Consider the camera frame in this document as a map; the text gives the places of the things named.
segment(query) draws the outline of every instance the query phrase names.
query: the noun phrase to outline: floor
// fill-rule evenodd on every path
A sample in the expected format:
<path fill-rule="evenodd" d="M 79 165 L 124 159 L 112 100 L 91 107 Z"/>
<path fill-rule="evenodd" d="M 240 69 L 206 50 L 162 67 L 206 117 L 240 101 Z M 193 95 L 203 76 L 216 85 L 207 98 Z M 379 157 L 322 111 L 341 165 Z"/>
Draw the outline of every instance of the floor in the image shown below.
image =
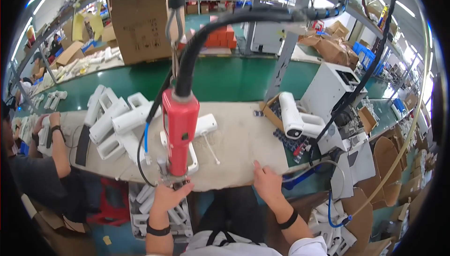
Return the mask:
<path fill-rule="evenodd" d="M 209 15 L 188 15 L 186 16 L 186 28 L 199 29 L 200 24 L 209 22 Z M 239 25 L 233 27 L 236 35 L 244 34 Z M 314 51 L 306 49 L 306 52 L 314 55 Z M 153 99 L 160 88 L 160 85 L 170 69 L 170 61 L 160 61 L 153 63 L 144 63 L 120 68 L 113 68 L 107 71 L 93 73 L 81 78 L 73 79 L 69 82 L 59 84 L 43 94 L 60 90 L 67 91 L 68 97 L 61 100 L 58 105 L 58 111 L 68 112 L 74 110 L 86 109 L 89 96 L 94 92 L 97 85 L 102 84 L 111 87 L 118 97 L 128 97 L 136 92 L 141 92 L 149 100 Z M 269 84 L 274 67 L 275 59 L 265 58 L 245 58 L 245 57 L 202 57 L 197 60 L 195 67 L 195 78 L 193 91 L 199 101 L 215 102 L 246 102 L 259 101 L 264 98 L 267 85 Z M 305 93 L 308 85 L 314 78 L 318 64 L 306 62 L 290 62 L 286 74 L 280 86 L 280 91 L 290 91 L 296 99 L 300 99 Z M 386 83 L 370 79 L 366 85 L 368 97 L 381 99 L 384 98 L 388 86 Z M 386 126 L 395 122 L 392 118 L 393 113 L 390 105 L 385 100 L 374 101 L 375 111 L 380 119 L 380 124 L 375 131 L 379 132 Z M 45 113 L 44 104 L 41 103 L 40 112 Z M 16 113 L 16 116 L 28 115 L 28 110 L 22 110 Z M 292 165 L 292 154 L 288 153 L 289 164 Z M 412 157 L 408 156 L 408 165 L 410 166 Z M 312 177 L 297 185 L 293 190 L 283 193 L 286 197 L 296 197 L 317 191 L 328 190 L 330 172 L 322 174 L 313 174 Z M 89 188 L 98 188 L 94 186 L 95 178 L 88 180 Z M 95 190 L 91 193 L 95 202 Z M 199 204 L 200 213 L 203 213 L 209 203 L 211 195 L 205 193 L 202 195 Z M 389 218 L 392 208 L 384 208 L 374 211 L 374 228 L 376 228 L 382 219 Z M 111 245 L 106 246 L 103 237 L 108 235 L 112 241 Z M 142 241 L 135 240 L 131 233 L 130 224 L 122 225 L 119 228 L 111 226 L 93 226 L 93 237 L 96 240 L 99 255 L 127 254 L 139 255 L 145 253 Z"/>

